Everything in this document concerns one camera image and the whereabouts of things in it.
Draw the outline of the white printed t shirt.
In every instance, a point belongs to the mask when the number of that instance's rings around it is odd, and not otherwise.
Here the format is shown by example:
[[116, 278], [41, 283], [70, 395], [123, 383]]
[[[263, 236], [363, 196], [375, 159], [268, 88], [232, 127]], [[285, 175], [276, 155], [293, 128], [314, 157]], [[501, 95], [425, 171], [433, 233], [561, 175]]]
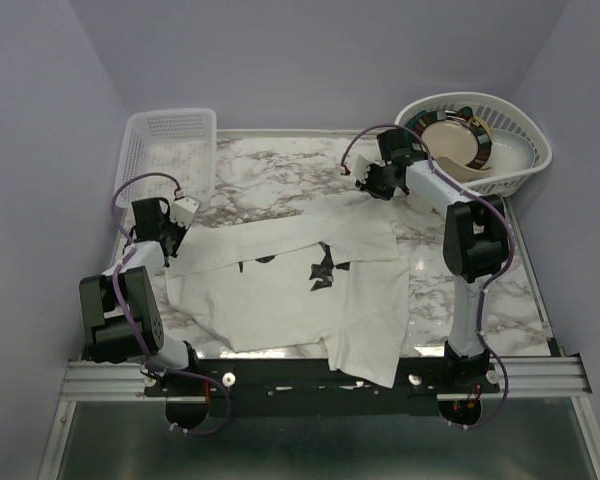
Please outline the white printed t shirt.
[[323, 343], [331, 369], [394, 385], [408, 257], [393, 206], [194, 228], [166, 271], [169, 303], [236, 352]]

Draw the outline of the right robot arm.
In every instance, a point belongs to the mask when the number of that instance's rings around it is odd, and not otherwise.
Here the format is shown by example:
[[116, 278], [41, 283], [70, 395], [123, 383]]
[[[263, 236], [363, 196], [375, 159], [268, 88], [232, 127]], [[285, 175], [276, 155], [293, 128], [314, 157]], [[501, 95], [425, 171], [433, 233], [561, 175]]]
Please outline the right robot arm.
[[445, 173], [414, 130], [380, 124], [356, 137], [374, 130], [380, 132], [377, 142], [384, 164], [350, 160], [347, 148], [341, 166], [359, 190], [375, 198], [389, 200], [400, 189], [424, 198], [444, 215], [443, 259], [454, 277], [455, 300], [439, 371], [447, 389], [463, 391], [487, 372], [494, 356], [483, 328], [487, 290], [510, 267], [515, 247], [503, 203], [463, 187]]

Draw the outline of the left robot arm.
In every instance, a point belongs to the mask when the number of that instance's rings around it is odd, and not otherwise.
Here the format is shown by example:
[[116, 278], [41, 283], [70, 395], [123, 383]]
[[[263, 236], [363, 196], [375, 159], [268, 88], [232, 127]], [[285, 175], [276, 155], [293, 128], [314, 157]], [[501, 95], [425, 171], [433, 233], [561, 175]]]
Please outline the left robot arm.
[[198, 209], [199, 202], [189, 196], [133, 202], [135, 225], [120, 259], [79, 284], [87, 357], [95, 363], [169, 369], [167, 382], [181, 395], [200, 387], [202, 372], [193, 347], [165, 332], [151, 278], [176, 259]]

